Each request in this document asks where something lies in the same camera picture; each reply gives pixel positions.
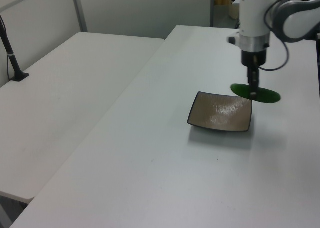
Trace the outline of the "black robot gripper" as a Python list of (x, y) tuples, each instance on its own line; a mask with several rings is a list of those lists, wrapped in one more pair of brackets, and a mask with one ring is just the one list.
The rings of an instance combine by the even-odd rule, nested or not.
[[(258, 68), (266, 62), (267, 51), (262, 50), (259, 52), (241, 51), (241, 63), (247, 67), (247, 71), (250, 68), (257, 66)], [(259, 89), (259, 72), (248, 72), (248, 84), (249, 84), (249, 98), (255, 100), (258, 95)]]

